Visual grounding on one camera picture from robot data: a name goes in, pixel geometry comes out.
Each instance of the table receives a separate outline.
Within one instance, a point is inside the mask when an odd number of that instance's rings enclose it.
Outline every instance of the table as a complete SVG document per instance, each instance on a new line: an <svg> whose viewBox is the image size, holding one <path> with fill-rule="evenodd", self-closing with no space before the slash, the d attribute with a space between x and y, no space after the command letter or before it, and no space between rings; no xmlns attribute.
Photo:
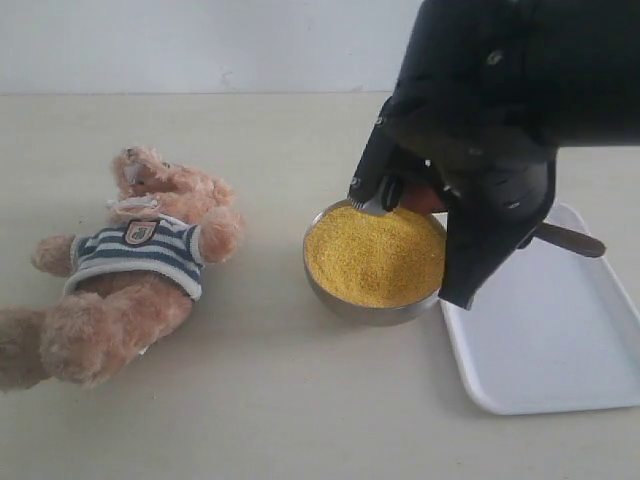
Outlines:
<svg viewBox="0 0 640 480"><path fill-rule="evenodd" d="M0 478L20 480L638 478L640 410L496 417L465 394L438 309L349 326L313 296L301 238L342 198L384 93L0 98L0 304L63 280L28 256L101 225L108 162L154 145L224 177L248 221L193 317L108 384L0 396ZM609 246L640 304L640 162L567 150L560 200Z"/></svg>

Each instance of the plush toy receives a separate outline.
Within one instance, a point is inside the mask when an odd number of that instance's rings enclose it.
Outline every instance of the plush toy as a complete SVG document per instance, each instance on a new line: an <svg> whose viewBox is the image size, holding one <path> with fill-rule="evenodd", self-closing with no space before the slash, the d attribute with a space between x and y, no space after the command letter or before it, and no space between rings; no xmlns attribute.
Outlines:
<svg viewBox="0 0 640 480"><path fill-rule="evenodd" d="M182 324L205 265L230 258L244 231L233 190L152 148L113 159L119 190L105 228L42 240L33 265L66 277L44 311L0 310L0 390L56 378L95 386Z"/></svg>

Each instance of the metal bowl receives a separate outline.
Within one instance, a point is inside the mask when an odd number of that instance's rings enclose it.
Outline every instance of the metal bowl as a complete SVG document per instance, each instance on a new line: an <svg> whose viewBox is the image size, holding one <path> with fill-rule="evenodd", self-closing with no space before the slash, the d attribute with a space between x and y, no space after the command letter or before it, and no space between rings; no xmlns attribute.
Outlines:
<svg viewBox="0 0 640 480"><path fill-rule="evenodd" d="M438 302L438 290L433 292L431 295L423 298L422 300L418 300L417 302L409 303L400 307L365 307L362 305L356 305L354 303L347 302L334 296L333 294L326 291L322 286L320 286L320 284L313 278L313 274L311 273L311 269L309 268L309 265L307 263L306 255L307 237L309 236L309 233L311 233L316 224L320 220L322 220L329 212L337 208L350 205L351 202L349 202L349 200L341 200L329 206L313 219L311 225L309 225L307 231L304 234L304 240L302 243L302 259L304 262L304 271L307 276L307 280L311 285L311 289L315 292L316 296L327 308L350 322L353 321L369 326L393 326L399 325L401 323L406 323L416 319L417 317L420 317ZM425 216L425 218L432 222L436 229L441 232L443 237L446 236L446 230L440 224L440 222L438 222L438 220L433 217L433 215L427 215Z"/></svg>

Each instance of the blue and white striped shirt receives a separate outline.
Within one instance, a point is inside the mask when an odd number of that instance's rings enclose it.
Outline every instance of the blue and white striped shirt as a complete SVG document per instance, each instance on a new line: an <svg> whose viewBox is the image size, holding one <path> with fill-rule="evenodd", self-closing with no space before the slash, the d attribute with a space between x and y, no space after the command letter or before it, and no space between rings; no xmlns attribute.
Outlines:
<svg viewBox="0 0 640 480"><path fill-rule="evenodd" d="M199 234L199 225L162 216L78 236L71 246L73 273L64 293L73 293L79 282L97 275L149 271L168 277L194 301L198 300L204 267L198 249Z"/></svg>

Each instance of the bowl rim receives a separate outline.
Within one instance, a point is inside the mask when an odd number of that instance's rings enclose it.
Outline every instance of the bowl rim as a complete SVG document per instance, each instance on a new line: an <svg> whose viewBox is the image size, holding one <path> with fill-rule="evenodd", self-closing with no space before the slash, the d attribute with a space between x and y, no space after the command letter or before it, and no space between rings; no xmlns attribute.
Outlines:
<svg viewBox="0 0 640 480"><path fill-rule="evenodd" d="M328 292L327 289L325 289L322 285L320 285L320 282L318 282L318 280L316 280L315 276L313 275L312 269L309 267L309 263L307 262L307 238L309 237L309 234L314 229L314 227L324 217L326 217L330 212L332 212L334 210L337 210L338 208L350 207L350 206L352 206L352 203L348 198L339 200L339 201L329 205L324 210L322 210L318 214L316 214L316 216L313 218L313 220L311 221L309 226L307 226L307 229L304 232L304 236L303 236L303 240L302 240L302 261L304 262L304 268L305 268L307 274L312 279L312 281L314 282L316 287L318 287L320 290L322 290L322 292L325 295L329 295L331 298L333 298L333 299L335 299L335 300L337 300L339 302L342 302L345 305L348 305L348 306L354 307L354 308L358 308L358 309L361 309L361 310L384 311L384 312L390 312L390 311L394 311L394 310L406 310L406 309L409 309L409 308L420 306L424 302L429 301L429 300L434 299L434 298L437 300L438 293L440 292L440 288L437 288L432 293L430 293L426 297L421 298L420 300L416 300L415 302L407 303L407 304L404 304L404 305L398 305L398 306L395 306L395 307L368 307L366 305L360 305L360 304L357 304L357 303L350 302L348 300L343 300L342 298L334 295L333 293ZM435 218L435 216L433 214L427 214L427 215L421 215L421 216L424 217L428 222L430 222L436 228L436 230L438 230L440 232L440 234L446 239L447 230Z"/></svg>

